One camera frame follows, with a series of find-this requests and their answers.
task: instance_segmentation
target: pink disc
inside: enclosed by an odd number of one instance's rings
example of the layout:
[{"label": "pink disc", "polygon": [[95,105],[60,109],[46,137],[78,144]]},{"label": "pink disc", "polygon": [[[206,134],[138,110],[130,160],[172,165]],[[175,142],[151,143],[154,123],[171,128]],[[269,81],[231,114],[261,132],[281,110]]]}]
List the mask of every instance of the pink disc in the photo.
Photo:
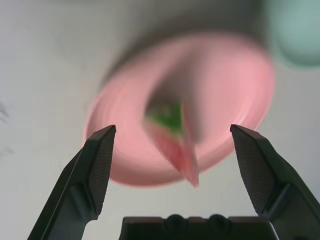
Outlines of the pink disc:
[{"label": "pink disc", "polygon": [[235,34],[198,33],[156,45],[123,65],[90,109],[85,139],[107,125],[117,128],[113,181],[156,187],[183,179],[143,127],[151,95],[169,75],[174,76],[178,68],[181,71],[182,63],[188,64],[184,75],[192,76],[203,133],[195,146],[200,173],[234,150],[231,124],[255,130],[263,120],[272,101],[274,70],[267,53],[252,40]]}]

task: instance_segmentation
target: black plastic part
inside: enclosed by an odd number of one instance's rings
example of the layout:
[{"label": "black plastic part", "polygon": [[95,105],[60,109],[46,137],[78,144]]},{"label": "black plastic part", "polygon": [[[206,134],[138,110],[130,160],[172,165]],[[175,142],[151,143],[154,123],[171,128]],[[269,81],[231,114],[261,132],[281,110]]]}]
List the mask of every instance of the black plastic part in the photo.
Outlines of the black plastic part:
[{"label": "black plastic part", "polygon": [[116,127],[95,132],[63,169],[28,240],[81,240],[105,199]]},{"label": "black plastic part", "polygon": [[[183,226],[168,228],[168,222]],[[230,217],[221,215],[209,219],[173,215],[161,217],[125,217],[119,240],[277,240],[277,236],[264,217]]]},{"label": "black plastic part", "polygon": [[280,240],[320,239],[320,204],[294,168],[258,132],[232,125],[241,177],[255,211]]}]

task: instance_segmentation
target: pink plate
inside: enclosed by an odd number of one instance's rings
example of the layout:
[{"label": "pink plate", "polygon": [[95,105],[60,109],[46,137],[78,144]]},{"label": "pink plate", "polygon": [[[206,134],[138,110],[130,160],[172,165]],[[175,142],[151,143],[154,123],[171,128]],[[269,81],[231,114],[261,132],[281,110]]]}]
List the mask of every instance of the pink plate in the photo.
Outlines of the pink plate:
[{"label": "pink plate", "polygon": [[85,126],[87,139],[107,125],[116,125],[113,181],[156,187],[183,179],[148,138],[143,118],[155,89],[186,62],[184,75],[192,76],[203,132],[195,147],[199,172],[234,150],[231,124],[255,130],[263,120],[272,101],[274,70],[267,53],[252,40],[235,34],[199,33],[154,46],[112,76]]}]

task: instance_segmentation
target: green blob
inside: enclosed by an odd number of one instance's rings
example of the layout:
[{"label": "green blob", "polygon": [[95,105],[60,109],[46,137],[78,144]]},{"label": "green blob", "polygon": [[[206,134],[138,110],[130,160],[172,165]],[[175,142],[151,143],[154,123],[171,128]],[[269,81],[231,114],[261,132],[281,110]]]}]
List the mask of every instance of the green blob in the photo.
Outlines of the green blob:
[{"label": "green blob", "polygon": [[182,105],[177,102],[155,107],[147,112],[146,117],[172,134],[181,135],[183,133],[182,115]]}]

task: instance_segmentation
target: teal object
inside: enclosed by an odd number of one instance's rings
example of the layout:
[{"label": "teal object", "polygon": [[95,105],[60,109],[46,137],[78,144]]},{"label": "teal object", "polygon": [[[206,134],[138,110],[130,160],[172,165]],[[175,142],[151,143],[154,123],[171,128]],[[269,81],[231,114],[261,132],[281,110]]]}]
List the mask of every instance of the teal object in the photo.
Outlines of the teal object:
[{"label": "teal object", "polygon": [[297,66],[320,66],[320,0],[265,4],[271,51]]}]

